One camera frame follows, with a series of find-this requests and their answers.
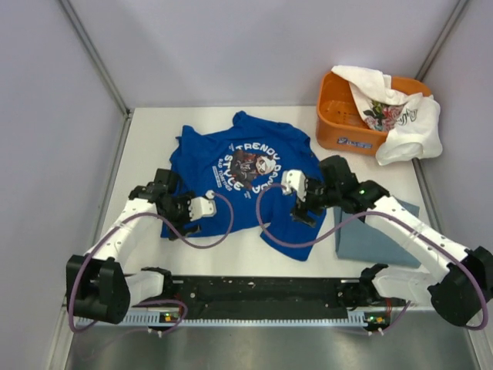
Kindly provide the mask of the blue printed t shirt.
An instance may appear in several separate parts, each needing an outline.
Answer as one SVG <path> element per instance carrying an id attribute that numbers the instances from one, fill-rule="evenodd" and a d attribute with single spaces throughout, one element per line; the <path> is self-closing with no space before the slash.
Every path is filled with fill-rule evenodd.
<path id="1" fill-rule="evenodd" d="M 264 222 L 268 232 L 260 236 L 269 246 L 294 260 L 308 259 L 310 247 L 299 245 L 317 237 L 325 216 L 316 216 L 313 227 L 296 222 L 290 215 L 295 197 L 272 188 L 288 170 L 321 177 L 306 133 L 289 123 L 239 111 L 227 130 L 200 134 L 184 126 L 177 141 L 169 161 L 182 180 L 181 190 L 198 196 L 212 190 L 229 200 L 217 202 L 214 217 L 196 221 L 200 231 L 195 237 L 218 236 Z"/>

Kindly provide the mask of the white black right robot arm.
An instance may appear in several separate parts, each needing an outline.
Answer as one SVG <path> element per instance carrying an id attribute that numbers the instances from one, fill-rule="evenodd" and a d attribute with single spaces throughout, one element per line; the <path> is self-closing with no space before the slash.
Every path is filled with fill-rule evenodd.
<path id="1" fill-rule="evenodd" d="M 480 331 L 489 322 L 492 299 L 492 253 L 454 242 L 406 210 L 388 190 L 373 180 L 360 182 L 342 156 L 319 164 L 321 177 L 301 170 L 282 176 L 284 194 L 295 193 L 295 220 L 313 224 L 309 213 L 338 207 L 349 214 L 339 227 L 358 221 L 389 237 L 416 258 L 424 271 L 380 267 L 360 285 L 361 299 L 370 305 L 386 297 L 419 305 L 430 304 L 448 323 Z"/>

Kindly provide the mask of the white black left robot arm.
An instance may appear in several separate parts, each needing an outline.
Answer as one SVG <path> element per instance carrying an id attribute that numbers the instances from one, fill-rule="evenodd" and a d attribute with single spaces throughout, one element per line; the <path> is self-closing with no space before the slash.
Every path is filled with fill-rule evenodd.
<path id="1" fill-rule="evenodd" d="M 149 255 L 163 231 L 174 241 L 199 230 L 192 226 L 194 192 L 179 193 L 180 176 L 158 169 L 153 181 L 135 187 L 116 222 L 83 255 L 72 255 L 65 267 L 67 311 L 79 317 L 120 323 L 127 311 L 145 300 L 167 305 L 174 299 L 171 273 L 140 264 L 133 273 L 123 268 L 134 251 Z"/>

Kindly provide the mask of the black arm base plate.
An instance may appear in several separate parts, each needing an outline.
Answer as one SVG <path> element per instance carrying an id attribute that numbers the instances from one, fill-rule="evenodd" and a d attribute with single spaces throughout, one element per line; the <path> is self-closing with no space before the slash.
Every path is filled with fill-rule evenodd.
<path id="1" fill-rule="evenodd" d="M 312 319 L 346 318 L 355 309 L 405 306 L 380 296 L 368 279 L 335 277 L 218 277 L 175 275 L 163 293 L 146 299 L 177 300 L 189 318 Z"/>

